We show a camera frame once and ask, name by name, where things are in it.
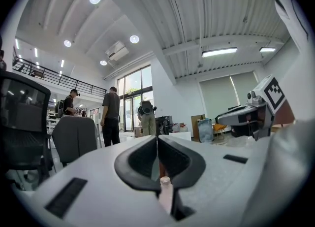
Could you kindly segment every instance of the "air conditioner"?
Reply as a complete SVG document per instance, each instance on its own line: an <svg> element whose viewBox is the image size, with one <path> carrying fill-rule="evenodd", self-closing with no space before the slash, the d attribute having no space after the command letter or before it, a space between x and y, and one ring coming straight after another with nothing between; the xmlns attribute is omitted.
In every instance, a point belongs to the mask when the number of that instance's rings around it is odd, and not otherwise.
<svg viewBox="0 0 315 227"><path fill-rule="evenodd" d="M128 54L129 51L122 42L117 41L105 53L107 54L110 60L118 61L120 58Z"/></svg>

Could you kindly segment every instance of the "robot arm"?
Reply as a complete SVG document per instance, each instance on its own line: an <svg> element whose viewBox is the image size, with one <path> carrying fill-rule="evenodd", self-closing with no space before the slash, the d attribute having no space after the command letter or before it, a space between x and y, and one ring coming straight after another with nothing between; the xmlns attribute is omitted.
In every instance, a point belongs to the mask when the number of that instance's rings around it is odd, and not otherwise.
<svg viewBox="0 0 315 227"><path fill-rule="evenodd" d="M265 77L247 94L247 104L216 117L216 122L228 126L248 125L254 139L270 135L276 112L286 98L275 77Z"/></svg>

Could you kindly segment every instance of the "baseball cap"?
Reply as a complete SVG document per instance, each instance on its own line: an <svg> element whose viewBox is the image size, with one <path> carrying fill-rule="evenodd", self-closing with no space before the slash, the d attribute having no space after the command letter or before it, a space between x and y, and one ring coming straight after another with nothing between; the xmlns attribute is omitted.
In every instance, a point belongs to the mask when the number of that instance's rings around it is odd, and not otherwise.
<svg viewBox="0 0 315 227"><path fill-rule="evenodd" d="M70 91L70 93L71 93L71 92L75 92L77 96L80 96L80 94L78 94L78 91L77 91L76 89L72 89L72 90Z"/></svg>

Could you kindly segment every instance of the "backpack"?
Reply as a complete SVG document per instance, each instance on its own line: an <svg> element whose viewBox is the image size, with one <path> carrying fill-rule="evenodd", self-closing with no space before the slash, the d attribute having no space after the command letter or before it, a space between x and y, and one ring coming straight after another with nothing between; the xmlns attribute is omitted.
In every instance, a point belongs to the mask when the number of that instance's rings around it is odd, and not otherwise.
<svg viewBox="0 0 315 227"><path fill-rule="evenodd" d="M63 116L63 102L64 100L60 100L55 106L56 117L59 119Z"/></svg>
<svg viewBox="0 0 315 227"><path fill-rule="evenodd" d="M153 112L153 105L151 104L150 101L142 101L140 104L140 107L138 109L138 113L141 114L150 114Z"/></svg>

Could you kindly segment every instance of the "khaki pants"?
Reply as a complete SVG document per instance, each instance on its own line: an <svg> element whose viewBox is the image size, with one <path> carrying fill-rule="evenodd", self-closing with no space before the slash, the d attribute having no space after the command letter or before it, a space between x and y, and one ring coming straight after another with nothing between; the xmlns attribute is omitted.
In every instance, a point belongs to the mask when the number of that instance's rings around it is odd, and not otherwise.
<svg viewBox="0 0 315 227"><path fill-rule="evenodd" d="M142 136L156 135L156 118L153 113L141 116Z"/></svg>

